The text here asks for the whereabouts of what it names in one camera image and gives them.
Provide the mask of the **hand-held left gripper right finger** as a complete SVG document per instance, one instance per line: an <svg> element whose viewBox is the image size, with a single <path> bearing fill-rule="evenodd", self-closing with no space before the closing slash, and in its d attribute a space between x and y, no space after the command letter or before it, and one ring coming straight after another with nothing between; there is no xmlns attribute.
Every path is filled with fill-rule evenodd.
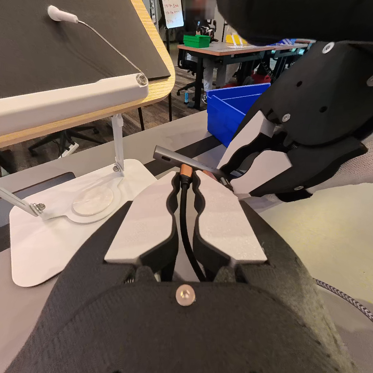
<svg viewBox="0 0 373 373"><path fill-rule="evenodd" d="M193 253L208 272L262 264L267 256L239 202L228 188L202 171L193 174Z"/></svg>

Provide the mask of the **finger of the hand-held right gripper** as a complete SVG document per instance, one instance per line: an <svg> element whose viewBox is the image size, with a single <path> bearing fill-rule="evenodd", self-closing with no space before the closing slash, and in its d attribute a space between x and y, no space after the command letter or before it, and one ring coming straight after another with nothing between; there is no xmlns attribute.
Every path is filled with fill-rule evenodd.
<svg viewBox="0 0 373 373"><path fill-rule="evenodd" d="M274 124L258 111L232 139L217 168L225 174L237 170L251 154L264 150L273 134Z"/></svg>
<svg viewBox="0 0 373 373"><path fill-rule="evenodd" d="M260 188L268 181L292 167L286 153L265 150L253 161L247 172L231 181L235 195L262 194Z"/></svg>

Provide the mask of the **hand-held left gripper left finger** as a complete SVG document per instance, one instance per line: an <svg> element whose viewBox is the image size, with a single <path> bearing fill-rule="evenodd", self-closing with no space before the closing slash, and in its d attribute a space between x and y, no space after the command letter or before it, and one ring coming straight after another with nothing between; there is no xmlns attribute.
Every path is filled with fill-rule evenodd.
<svg viewBox="0 0 373 373"><path fill-rule="evenodd" d="M178 255L178 172L170 171L132 201L105 255L107 263L173 274Z"/></svg>

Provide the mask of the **grey usb hub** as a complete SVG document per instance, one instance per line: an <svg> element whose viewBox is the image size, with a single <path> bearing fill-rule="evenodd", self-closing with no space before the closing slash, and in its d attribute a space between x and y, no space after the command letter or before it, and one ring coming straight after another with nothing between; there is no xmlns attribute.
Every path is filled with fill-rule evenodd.
<svg viewBox="0 0 373 373"><path fill-rule="evenodd" d="M182 165L190 166L194 171L201 170L210 172L214 177L226 188L234 191L233 186L229 182L229 176L226 175L223 171L205 165L197 160L189 158L187 156L183 156L176 152L173 152L169 149L166 149L161 146L156 146L153 153L153 159L158 161L164 161L172 166L181 167Z"/></svg>

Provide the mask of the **person's right hand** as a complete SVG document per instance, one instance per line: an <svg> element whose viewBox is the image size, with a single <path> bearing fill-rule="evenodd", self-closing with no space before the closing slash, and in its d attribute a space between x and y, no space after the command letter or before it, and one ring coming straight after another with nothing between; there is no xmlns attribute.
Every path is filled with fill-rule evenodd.
<svg viewBox="0 0 373 373"><path fill-rule="evenodd" d="M367 152L357 156L340 166L330 179L313 187L313 191L340 187L345 185L358 185L373 183L373 135L363 140Z"/></svg>

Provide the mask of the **blue plastic bin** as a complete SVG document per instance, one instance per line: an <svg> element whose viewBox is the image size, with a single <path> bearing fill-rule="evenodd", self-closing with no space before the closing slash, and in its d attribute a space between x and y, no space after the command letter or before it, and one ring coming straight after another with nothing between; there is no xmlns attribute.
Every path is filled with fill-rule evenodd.
<svg viewBox="0 0 373 373"><path fill-rule="evenodd" d="M270 83L207 92L207 131L228 147L245 115Z"/></svg>

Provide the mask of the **red storage crate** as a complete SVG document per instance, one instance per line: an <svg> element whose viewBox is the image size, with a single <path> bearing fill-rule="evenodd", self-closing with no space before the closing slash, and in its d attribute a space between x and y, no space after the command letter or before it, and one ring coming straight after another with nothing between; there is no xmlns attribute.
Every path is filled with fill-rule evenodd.
<svg viewBox="0 0 373 373"><path fill-rule="evenodd" d="M241 86L246 85L257 85L257 84L267 84L271 83L271 77L269 75L261 75L253 73L251 76L247 76L243 82L240 84Z"/></svg>

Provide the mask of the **background office desk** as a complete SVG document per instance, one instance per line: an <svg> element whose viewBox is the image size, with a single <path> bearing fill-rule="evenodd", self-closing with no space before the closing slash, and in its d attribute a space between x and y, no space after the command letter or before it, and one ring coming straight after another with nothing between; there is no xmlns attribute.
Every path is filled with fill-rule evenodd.
<svg viewBox="0 0 373 373"><path fill-rule="evenodd" d="M274 68L274 77L278 78L284 71L286 64L288 63L289 57L296 56L301 50L309 50L310 43L295 43L293 45L277 44L267 46L254 46L251 44L244 44L243 46L235 47L234 45L222 42L213 42L207 48L194 48L185 46L183 44L178 45L178 49L189 53L191 56L197 57L197 71L195 77L195 93L194 99L188 103L189 108L201 109L201 90L203 87L203 61L205 59L217 60L222 65L228 65L233 63L243 63L256 61L264 58L266 55L276 60Z"/></svg>

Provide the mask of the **black office chair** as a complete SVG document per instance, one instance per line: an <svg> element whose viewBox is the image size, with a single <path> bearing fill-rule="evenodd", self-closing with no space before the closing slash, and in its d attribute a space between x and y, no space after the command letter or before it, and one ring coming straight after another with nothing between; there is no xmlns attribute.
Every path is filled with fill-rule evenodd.
<svg viewBox="0 0 373 373"><path fill-rule="evenodd" d="M187 51L184 49L178 49L178 60L177 66L179 69L191 72L193 76L197 74L197 62L187 59ZM181 91L187 91L189 88L194 88L195 82L189 83L186 86L177 90L176 95L180 96Z"/></svg>
<svg viewBox="0 0 373 373"><path fill-rule="evenodd" d="M52 133L47 135L42 140L36 142L35 144L31 145L28 148L28 151L30 152L31 156L37 156L38 153L35 151L35 149L46 145L49 142L53 142L58 146L58 156L62 156L63 153L69 149L69 146L66 144L69 143L70 145L75 145L76 143L72 140L72 138L81 138L80 134L72 129L66 129L60 132Z"/></svg>

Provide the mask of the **green box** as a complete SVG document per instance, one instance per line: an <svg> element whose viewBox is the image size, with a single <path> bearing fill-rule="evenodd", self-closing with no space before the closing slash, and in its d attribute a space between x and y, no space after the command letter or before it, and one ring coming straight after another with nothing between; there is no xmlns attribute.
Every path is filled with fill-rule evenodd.
<svg viewBox="0 0 373 373"><path fill-rule="evenodd" d="M183 44L191 48L208 48L211 42L209 35L184 35Z"/></svg>

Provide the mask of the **white flip chart board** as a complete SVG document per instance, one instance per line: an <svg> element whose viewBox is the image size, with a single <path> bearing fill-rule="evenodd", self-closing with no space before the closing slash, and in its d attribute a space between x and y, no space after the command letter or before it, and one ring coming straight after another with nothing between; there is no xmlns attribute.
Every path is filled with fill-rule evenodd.
<svg viewBox="0 0 373 373"><path fill-rule="evenodd" d="M161 0L161 9L165 18L167 29L184 26L184 15L181 0Z"/></svg>

